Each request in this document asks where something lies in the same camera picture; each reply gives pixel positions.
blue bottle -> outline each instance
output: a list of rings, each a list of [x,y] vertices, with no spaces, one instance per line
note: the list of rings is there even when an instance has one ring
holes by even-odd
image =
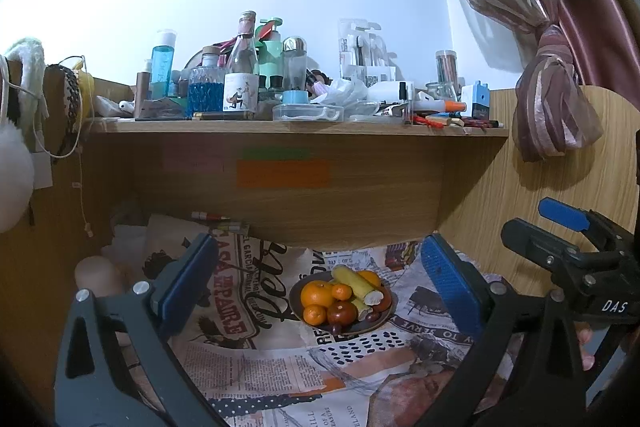
[[[151,53],[151,83],[149,87],[153,99],[167,96],[169,92],[176,35],[173,30],[160,30],[156,33],[156,45]]]

plate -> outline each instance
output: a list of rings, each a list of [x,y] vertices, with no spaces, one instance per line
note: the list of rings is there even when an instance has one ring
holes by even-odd
[[[294,315],[300,319],[301,322],[309,326],[310,328],[315,328],[316,330],[324,331],[325,333],[331,333],[331,326],[329,324],[323,324],[322,326],[311,326],[305,322],[305,319],[302,317],[305,307],[302,305],[300,301],[300,293],[302,292],[302,288],[311,281],[325,281],[329,282],[334,277],[331,275],[330,271],[318,272],[313,275],[307,275],[304,279],[300,279],[296,282],[291,291],[289,292],[289,304],[291,306],[291,310]],[[392,293],[393,303],[389,306],[388,310],[382,312],[380,314],[380,318],[375,322],[367,322],[367,321],[359,321],[354,322],[352,325],[347,326],[346,328],[342,328],[341,336],[351,336],[351,335],[359,335],[361,333],[369,333],[369,331],[373,331],[376,328],[379,328],[391,315],[391,311],[394,309],[396,304],[396,298]]]

white fluffy ball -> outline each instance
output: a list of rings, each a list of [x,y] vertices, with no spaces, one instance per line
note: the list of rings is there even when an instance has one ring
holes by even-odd
[[[0,233],[12,229],[29,206],[33,161],[22,133],[8,122],[0,128]]]

white cap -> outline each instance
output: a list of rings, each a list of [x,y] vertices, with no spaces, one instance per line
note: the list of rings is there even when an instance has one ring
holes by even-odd
[[[156,46],[171,46],[175,48],[175,38],[178,33],[175,30],[158,30],[156,33]]]

small orange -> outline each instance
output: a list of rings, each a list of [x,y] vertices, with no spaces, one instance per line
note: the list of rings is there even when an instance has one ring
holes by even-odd
[[[360,270],[356,273],[360,277],[364,277],[364,279],[366,279],[367,282],[369,282],[369,284],[373,286],[373,288],[379,288],[382,284],[382,281],[380,280],[380,277],[378,277],[378,274],[371,270]]]
[[[307,306],[302,314],[305,322],[310,326],[319,326],[326,320],[326,308],[318,304]]]
[[[334,297],[331,295],[333,286],[325,281],[311,281],[302,288],[300,302],[305,308],[311,306],[311,304],[318,304],[328,308],[335,302]]]
[[[349,285],[338,283],[334,284],[331,295],[338,299],[338,301],[348,301],[353,295],[353,290]]]

